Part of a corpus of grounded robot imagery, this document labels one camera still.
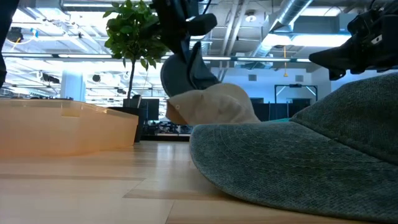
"exposed ductwork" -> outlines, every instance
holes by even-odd
[[[264,22],[263,33],[265,33],[263,41],[251,53],[251,57],[265,57],[273,48],[273,45],[267,43],[267,35],[270,31],[284,29],[287,32],[293,31],[293,24],[299,18],[301,13],[311,4],[313,0],[284,0],[280,5],[280,10],[272,15],[267,16]],[[251,62],[241,65],[241,68],[254,69],[265,68],[269,65]]]

